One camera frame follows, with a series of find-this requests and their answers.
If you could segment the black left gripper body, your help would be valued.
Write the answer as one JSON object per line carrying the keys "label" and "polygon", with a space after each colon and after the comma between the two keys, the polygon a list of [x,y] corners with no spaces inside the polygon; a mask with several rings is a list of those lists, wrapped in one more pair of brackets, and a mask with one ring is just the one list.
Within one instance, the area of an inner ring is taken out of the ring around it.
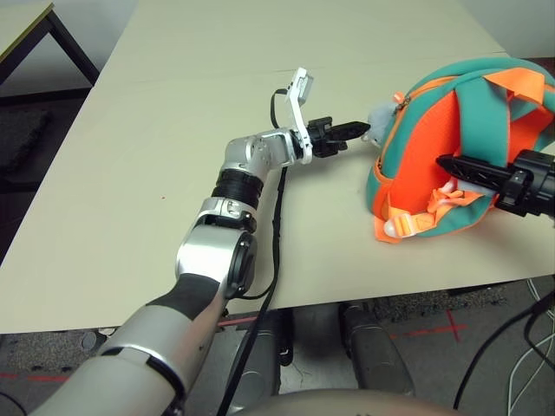
{"label": "black left gripper body", "polygon": [[315,157],[330,157],[347,149],[345,128],[332,125],[331,117],[310,120],[307,132]]}

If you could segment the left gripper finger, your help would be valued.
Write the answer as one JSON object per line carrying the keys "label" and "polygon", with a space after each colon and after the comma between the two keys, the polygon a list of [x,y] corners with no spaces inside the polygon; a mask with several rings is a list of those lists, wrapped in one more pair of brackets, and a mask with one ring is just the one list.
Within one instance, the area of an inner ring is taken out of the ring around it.
{"label": "left gripper finger", "polygon": [[370,124],[364,122],[347,122],[331,128],[333,141],[348,141],[361,138],[370,129]]}

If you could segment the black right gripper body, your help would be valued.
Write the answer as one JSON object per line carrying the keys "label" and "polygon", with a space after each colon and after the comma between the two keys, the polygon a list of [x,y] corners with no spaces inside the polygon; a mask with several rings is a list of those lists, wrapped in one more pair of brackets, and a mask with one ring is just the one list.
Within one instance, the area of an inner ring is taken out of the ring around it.
{"label": "black right gripper body", "polygon": [[554,156],[532,150],[521,151],[510,166],[511,176],[503,184],[496,207],[525,217],[554,216]]}

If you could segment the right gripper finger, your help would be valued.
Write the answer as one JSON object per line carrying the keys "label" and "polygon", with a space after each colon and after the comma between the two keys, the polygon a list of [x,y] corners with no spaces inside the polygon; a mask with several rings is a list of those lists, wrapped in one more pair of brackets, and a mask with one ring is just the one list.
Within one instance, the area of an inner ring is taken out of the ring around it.
{"label": "right gripper finger", "polygon": [[436,163],[455,178],[458,190],[476,193],[507,193],[517,190],[514,173],[507,168],[449,154],[437,157]]}

